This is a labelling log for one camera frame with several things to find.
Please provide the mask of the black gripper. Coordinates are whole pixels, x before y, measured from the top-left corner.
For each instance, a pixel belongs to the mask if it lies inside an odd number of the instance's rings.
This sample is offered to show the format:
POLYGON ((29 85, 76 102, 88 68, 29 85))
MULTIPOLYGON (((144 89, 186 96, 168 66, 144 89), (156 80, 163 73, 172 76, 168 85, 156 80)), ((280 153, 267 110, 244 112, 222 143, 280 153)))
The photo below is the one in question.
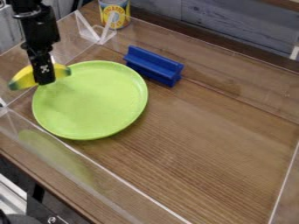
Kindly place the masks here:
POLYGON ((53 9, 44 3, 15 3, 13 17, 20 20, 24 34, 23 49, 32 63, 39 85, 55 82, 51 56, 52 45, 61 40, 53 9))

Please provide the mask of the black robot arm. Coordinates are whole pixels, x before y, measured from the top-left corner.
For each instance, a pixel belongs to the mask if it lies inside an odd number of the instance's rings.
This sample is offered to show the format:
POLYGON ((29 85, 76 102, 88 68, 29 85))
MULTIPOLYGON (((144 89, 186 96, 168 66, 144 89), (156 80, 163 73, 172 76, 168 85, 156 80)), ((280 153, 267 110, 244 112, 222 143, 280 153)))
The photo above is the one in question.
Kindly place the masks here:
POLYGON ((41 84, 55 82, 51 59, 52 45, 61 39, 53 9, 43 0, 5 0, 12 6, 13 18, 23 27, 23 49, 32 64, 35 81, 41 84))

